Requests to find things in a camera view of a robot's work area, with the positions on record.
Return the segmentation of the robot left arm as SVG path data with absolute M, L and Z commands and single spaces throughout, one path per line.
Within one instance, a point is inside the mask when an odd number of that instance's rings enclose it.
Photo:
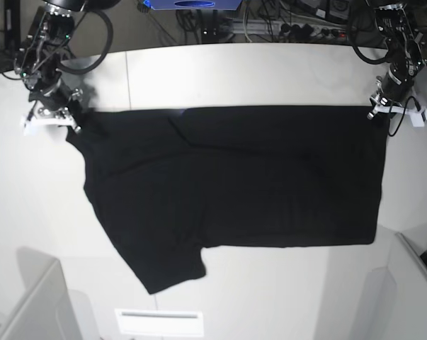
M 389 65 L 386 74 L 377 78 L 377 89 L 370 97 L 370 120 L 381 113 L 427 118 L 417 100 L 414 101 L 415 109 L 407 110 L 400 106 L 407 103 L 416 76 L 427 67 L 427 56 L 422 46 L 423 33 L 406 12 L 408 6 L 408 1 L 364 1 L 362 4 L 354 1 L 351 4 L 346 32 L 354 52 L 367 64 Z M 373 28 L 380 34 L 387 48 L 386 55 L 379 59 L 366 57 L 356 42 L 358 28 L 355 22 L 364 13 L 370 16 Z

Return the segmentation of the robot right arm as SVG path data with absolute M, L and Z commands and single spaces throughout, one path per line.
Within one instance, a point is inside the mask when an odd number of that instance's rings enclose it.
M 81 132 L 83 91 L 71 89 L 62 74 L 85 75 L 97 68 L 106 58 L 113 42 L 113 24 L 104 13 L 106 5 L 96 1 L 45 1 L 38 7 L 26 39 L 21 43 L 13 61 L 16 80 L 28 90 L 33 104 L 23 126 L 65 126 L 74 133 Z M 84 68 L 72 68 L 62 62 L 62 51 L 69 45 L 82 19 L 76 22 L 75 13 L 92 13 L 106 26 L 106 43 L 98 59 Z

